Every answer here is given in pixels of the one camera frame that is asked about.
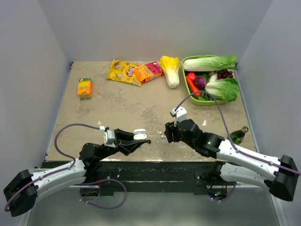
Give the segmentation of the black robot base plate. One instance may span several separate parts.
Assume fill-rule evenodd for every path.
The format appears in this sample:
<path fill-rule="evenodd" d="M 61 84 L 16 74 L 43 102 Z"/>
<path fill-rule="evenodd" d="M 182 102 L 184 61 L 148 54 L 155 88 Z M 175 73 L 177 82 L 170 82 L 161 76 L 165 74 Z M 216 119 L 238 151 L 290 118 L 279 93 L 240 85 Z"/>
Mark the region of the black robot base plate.
<path fill-rule="evenodd" d="M 221 162 L 102 161 L 89 169 L 85 182 L 100 184 L 100 195 L 115 192 L 193 193 L 207 195 L 208 188 L 232 185 L 217 175 Z"/>

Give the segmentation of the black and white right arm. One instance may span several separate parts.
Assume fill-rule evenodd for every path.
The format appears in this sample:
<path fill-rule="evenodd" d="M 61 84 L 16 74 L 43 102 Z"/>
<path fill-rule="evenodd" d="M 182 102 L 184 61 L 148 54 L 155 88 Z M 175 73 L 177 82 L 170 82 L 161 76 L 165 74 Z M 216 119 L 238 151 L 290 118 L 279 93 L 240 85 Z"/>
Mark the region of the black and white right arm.
<path fill-rule="evenodd" d="M 281 200 L 293 201 L 301 173 L 292 157 L 272 157 L 245 149 L 224 137 L 203 132 L 191 119 L 167 122 L 164 134 L 169 143 L 182 141 L 204 157 L 221 160 L 206 177 L 213 184 L 242 182 L 266 188 Z"/>

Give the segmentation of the white earbud charging case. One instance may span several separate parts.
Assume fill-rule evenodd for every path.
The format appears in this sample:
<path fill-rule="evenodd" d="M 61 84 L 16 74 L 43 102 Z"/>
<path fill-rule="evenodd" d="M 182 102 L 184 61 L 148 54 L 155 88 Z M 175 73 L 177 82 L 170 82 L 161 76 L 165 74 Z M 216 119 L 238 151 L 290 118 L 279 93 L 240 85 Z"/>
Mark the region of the white earbud charging case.
<path fill-rule="evenodd" d="M 135 129 L 133 131 L 134 140 L 146 140 L 147 139 L 147 135 L 146 135 L 146 130 L 145 129 Z"/>

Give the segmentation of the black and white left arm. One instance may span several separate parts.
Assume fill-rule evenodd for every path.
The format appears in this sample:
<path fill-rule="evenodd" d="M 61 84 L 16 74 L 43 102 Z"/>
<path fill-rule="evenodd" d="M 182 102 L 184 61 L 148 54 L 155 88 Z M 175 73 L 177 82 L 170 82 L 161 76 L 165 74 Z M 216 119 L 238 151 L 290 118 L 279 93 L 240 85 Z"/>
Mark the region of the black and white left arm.
<path fill-rule="evenodd" d="M 136 129 L 133 133 L 104 126 L 93 129 L 103 133 L 102 145 L 85 144 L 79 158 L 72 158 L 71 162 L 59 167 L 36 173 L 19 172 L 3 190 L 7 200 L 4 211 L 13 217 L 20 216 L 34 206 L 37 198 L 73 185 L 92 185 L 97 181 L 100 160 L 117 152 L 128 156 L 141 145 L 151 143 L 145 129 Z"/>

